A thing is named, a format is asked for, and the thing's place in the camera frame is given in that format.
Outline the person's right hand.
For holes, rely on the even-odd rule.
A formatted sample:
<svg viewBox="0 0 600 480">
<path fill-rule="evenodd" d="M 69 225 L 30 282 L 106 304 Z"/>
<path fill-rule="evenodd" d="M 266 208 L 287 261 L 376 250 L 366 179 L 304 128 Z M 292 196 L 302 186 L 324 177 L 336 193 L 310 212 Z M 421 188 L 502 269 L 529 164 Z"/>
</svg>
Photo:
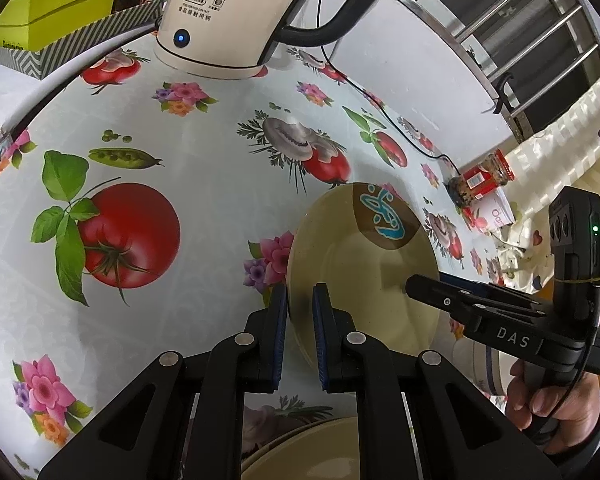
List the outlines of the person's right hand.
<svg viewBox="0 0 600 480">
<path fill-rule="evenodd" d="M 548 387 L 531 392 L 524 383 L 524 362 L 516 361 L 509 374 L 513 380 L 507 389 L 505 414 L 519 429 L 527 429 L 532 416 L 554 418 L 558 430 L 547 443 L 546 454 L 558 454 L 584 442 L 593 432 L 600 417 L 600 381 L 585 373 L 566 394 L 562 387 Z"/>
</svg>

